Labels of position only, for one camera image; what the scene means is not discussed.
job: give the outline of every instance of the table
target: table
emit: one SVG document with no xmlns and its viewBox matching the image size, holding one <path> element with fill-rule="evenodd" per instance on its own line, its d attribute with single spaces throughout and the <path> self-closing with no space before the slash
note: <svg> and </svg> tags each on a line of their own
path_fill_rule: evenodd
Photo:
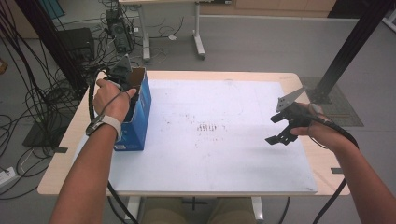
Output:
<svg viewBox="0 0 396 224">
<path fill-rule="evenodd" d="M 246 73 L 246 72 L 192 72 L 192 71 L 148 71 L 148 79 L 156 80 L 245 80 L 245 81 L 272 81 L 279 82 L 285 93 L 301 88 L 301 82 L 295 74 L 280 73 Z M 298 99 L 299 102 L 308 102 L 306 94 Z M 38 192 L 46 195 L 57 195 L 73 162 L 73 158 L 80 141 L 80 137 L 85 133 L 85 128 L 89 123 L 88 95 L 86 94 L 78 107 L 76 115 L 67 129 L 60 147 L 67 147 L 66 153 L 56 153 L 49 165 L 49 168 L 38 186 Z M 342 175 L 335 175 L 331 168 L 339 167 L 334 155 L 329 150 L 324 150 L 313 143 L 308 137 L 302 137 L 306 157 L 312 168 L 312 172 L 317 182 L 318 192 L 315 195 L 333 195 L 334 191 L 344 178 Z M 343 195 L 349 193 L 348 188 L 342 192 Z M 124 195 L 140 195 L 139 192 L 127 192 Z M 161 192 L 144 193 L 144 196 L 160 196 Z M 264 196 L 254 192 L 251 196 Z M 169 196 L 185 196 L 182 193 L 174 193 Z"/>
<path fill-rule="evenodd" d="M 195 29 L 192 32 L 194 37 L 195 46 L 198 51 L 198 55 L 204 59 L 205 50 L 202 44 L 201 37 L 199 35 L 199 14 L 200 14 L 200 3 L 197 0 L 120 0 L 122 5 L 132 5 L 136 8 L 139 14 L 140 25 L 143 33 L 143 61 L 147 63 L 150 60 L 149 51 L 149 33 L 146 29 L 146 19 L 145 12 L 153 11 L 153 14 L 162 14 L 168 11 L 168 15 L 171 14 L 170 11 L 184 12 L 183 15 L 194 15 L 195 16 Z"/>
</svg>

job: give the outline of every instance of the metal pole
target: metal pole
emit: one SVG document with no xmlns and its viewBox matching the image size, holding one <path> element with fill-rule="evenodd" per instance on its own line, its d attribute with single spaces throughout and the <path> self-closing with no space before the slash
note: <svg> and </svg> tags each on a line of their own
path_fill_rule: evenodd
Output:
<svg viewBox="0 0 396 224">
<path fill-rule="evenodd" d="M 373 1 L 353 28 L 343 47 L 338 51 L 322 80 L 313 90 L 307 90 L 311 103 L 329 103 L 328 95 L 338 79 L 358 54 L 388 12 L 392 0 Z"/>
</svg>

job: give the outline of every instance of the cardboard box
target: cardboard box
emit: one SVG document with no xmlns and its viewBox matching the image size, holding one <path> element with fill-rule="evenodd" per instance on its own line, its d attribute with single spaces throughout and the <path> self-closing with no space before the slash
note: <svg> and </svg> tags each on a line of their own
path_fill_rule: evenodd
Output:
<svg viewBox="0 0 396 224">
<path fill-rule="evenodd" d="M 151 108 L 151 93 L 146 68 L 134 68 L 128 79 L 137 92 L 131 101 L 131 107 L 121 124 L 121 140 L 116 142 L 116 151 L 140 151 L 145 148 L 146 132 Z"/>
</svg>

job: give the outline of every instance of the watch strap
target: watch strap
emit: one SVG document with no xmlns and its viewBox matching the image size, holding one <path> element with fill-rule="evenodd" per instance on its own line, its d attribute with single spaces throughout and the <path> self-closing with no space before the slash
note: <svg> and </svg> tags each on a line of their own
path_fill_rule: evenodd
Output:
<svg viewBox="0 0 396 224">
<path fill-rule="evenodd" d="M 111 125 L 117 131 L 117 141 L 121 139 L 121 125 L 120 122 L 108 115 L 100 115 L 96 117 L 91 124 L 87 127 L 86 134 L 90 136 L 94 133 L 102 124 Z"/>
<path fill-rule="evenodd" d="M 108 125 L 111 125 L 111 126 L 113 126 L 113 128 L 116 129 L 116 131 L 117 131 L 117 141 L 119 141 L 121 139 L 121 124 L 120 124 L 120 122 L 117 119 L 115 119 L 113 117 L 110 117 L 110 116 L 107 116 L 107 115 L 103 116 L 102 122 L 106 123 Z"/>
</svg>

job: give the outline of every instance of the black stand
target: black stand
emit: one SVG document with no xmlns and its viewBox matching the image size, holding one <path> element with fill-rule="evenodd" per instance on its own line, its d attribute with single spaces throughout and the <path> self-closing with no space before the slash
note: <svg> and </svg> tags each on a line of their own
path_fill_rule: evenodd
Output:
<svg viewBox="0 0 396 224">
<path fill-rule="evenodd" d="M 18 4 L 26 19 L 30 22 L 32 27 L 35 29 L 35 32 L 47 47 L 52 58 L 64 72 L 64 76 L 78 94 L 78 98 L 82 99 L 88 85 L 81 73 L 73 64 L 73 61 L 58 36 L 55 26 L 46 10 L 40 5 L 38 0 L 15 0 L 15 2 Z"/>
<path fill-rule="evenodd" d="M 313 90 L 306 91 L 311 103 L 328 104 L 330 102 L 328 95 L 332 87 L 334 87 L 335 83 L 343 75 L 361 47 L 373 33 L 376 26 L 384 18 L 391 3 L 393 3 L 393 0 L 372 1 L 372 4 L 361 16 L 343 47 L 341 47 L 335 56 L 322 80 Z"/>
</svg>

